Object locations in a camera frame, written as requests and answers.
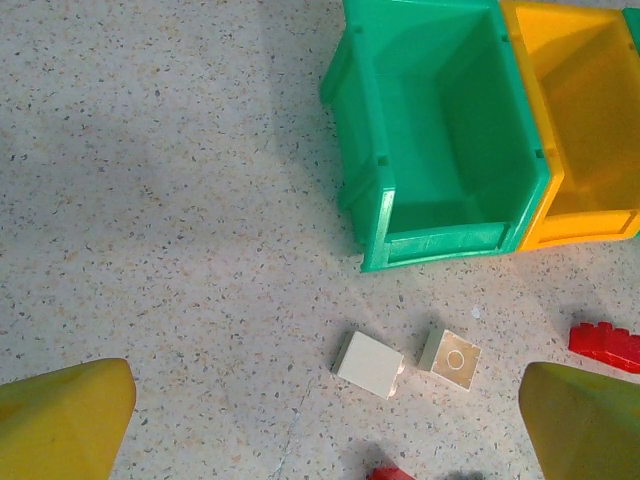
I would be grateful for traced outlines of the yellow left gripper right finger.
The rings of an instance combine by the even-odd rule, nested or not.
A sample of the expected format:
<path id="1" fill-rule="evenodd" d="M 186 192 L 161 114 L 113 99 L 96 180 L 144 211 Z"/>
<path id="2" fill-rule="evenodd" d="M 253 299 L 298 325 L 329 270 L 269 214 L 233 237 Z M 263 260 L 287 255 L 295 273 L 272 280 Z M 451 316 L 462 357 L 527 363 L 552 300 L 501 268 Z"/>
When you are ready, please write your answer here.
<path id="1" fill-rule="evenodd" d="M 639 386 L 549 362 L 529 364 L 519 408 L 546 479 L 639 477 Z"/>

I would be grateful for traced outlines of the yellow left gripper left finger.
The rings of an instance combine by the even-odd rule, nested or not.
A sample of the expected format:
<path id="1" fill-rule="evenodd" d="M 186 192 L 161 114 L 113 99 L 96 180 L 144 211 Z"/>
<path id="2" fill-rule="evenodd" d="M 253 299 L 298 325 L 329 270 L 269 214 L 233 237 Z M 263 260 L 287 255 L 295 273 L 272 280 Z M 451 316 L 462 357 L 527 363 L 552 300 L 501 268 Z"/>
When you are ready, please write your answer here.
<path id="1" fill-rule="evenodd" d="M 1 386 L 3 479 L 107 479 L 136 403 L 128 362 L 107 358 Z"/>

